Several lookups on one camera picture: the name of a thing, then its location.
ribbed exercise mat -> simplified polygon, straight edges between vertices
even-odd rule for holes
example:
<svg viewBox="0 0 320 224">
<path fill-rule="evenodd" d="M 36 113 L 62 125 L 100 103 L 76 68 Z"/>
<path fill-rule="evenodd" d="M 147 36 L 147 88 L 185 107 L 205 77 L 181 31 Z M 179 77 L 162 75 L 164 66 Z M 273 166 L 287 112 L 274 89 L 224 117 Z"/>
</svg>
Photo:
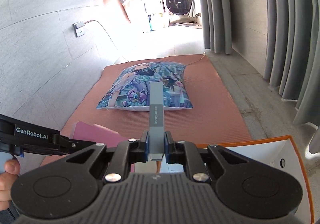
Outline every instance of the ribbed exercise mat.
<svg viewBox="0 0 320 224">
<path fill-rule="evenodd" d="M 202 55 L 170 56 L 106 67 L 100 80 L 69 118 L 62 134 L 69 136 L 74 123 L 82 121 L 90 125 L 102 125 L 117 131 L 124 137 L 140 138 L 149 126 L 148 112 L 96 109 L 98 102 L 111 88 L 121 71 L 132 65 L 153 61 L 190 64 L 201 57 Z M 251 140 L 236 104 L 208 57 L 188 65 L 185 69 L 184 81 L 194 108 L 164 112 L 165 129 L 171 131 L 174 140 L 191 141 L 195 144 Z"/>
</svg>

washing machine door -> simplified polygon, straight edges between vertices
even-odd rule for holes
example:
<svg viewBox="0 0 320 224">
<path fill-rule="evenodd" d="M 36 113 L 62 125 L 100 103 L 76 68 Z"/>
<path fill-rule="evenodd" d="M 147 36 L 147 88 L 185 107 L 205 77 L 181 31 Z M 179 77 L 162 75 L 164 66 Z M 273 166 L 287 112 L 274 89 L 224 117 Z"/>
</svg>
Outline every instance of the washing machine door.
<svg viewBox="0 0 320 224">
<path fill-rule="evenodd" d="M 192 0 L 166 0 L 167 8 L 176 15 L 185 15 L 190 12 Z"/>
</svg>

anime print pillow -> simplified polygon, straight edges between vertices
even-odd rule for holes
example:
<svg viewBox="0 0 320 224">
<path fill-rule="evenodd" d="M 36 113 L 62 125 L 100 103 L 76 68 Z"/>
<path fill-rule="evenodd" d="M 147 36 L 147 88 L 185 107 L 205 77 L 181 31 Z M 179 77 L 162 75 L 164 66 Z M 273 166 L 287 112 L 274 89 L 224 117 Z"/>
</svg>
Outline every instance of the anime print pillow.
<svg viewBox="0 0 320 224">
<path fill-rule="evenodd" d="M 163 82 L 164 110 L 190 109 L 184 88 L 185 65 L 176 62 L 148 62 L 124 69 L 97 109 L 149 111 L 150 82 Z"/>
</svg>

gray tile floor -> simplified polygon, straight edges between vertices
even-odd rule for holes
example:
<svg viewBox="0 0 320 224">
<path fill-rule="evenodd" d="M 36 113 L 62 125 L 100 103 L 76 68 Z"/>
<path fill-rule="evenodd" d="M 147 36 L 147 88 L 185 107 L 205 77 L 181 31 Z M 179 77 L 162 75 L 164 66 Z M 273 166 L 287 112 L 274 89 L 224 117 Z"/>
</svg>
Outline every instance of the gray tile floor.
<svg viewBox="0 0 320 224">
<path fill-rule="evenodd" d="M 123 52 L 125 59 L 140 60 L 171 55 L 201 54 L 211 60 L 230 92 L 253 139 L 292 135 L 308 172 L 315 217 L 320 218 L 320 155 L 311 155 L 308 144 L 316 129 L 308 124 L 292 124 L 295 102 L 282 101 L 278 91 L 269 87 L 261 75 L 237 52 L 231 55 L 204 50 L 199 27 L 173 26 L 145 33 L 134 53 Z M 115 64 L 126 62 L 123 57 Z"/>
</svg>

washing machine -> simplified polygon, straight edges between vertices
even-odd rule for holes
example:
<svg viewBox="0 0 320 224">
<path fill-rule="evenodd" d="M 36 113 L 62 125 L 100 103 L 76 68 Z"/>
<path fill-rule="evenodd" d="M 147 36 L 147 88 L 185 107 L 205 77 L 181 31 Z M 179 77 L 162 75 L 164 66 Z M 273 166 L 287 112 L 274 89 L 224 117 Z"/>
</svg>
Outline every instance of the washing machine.
<svg viewBox="0 0 320 224">
<path fill-rule="evenodd" d="M 197 17 L 189 17 L 192 0 L 163 0 L 164 8 L 170 15 L 170 24 L 197 22 Z"/>
</svg>

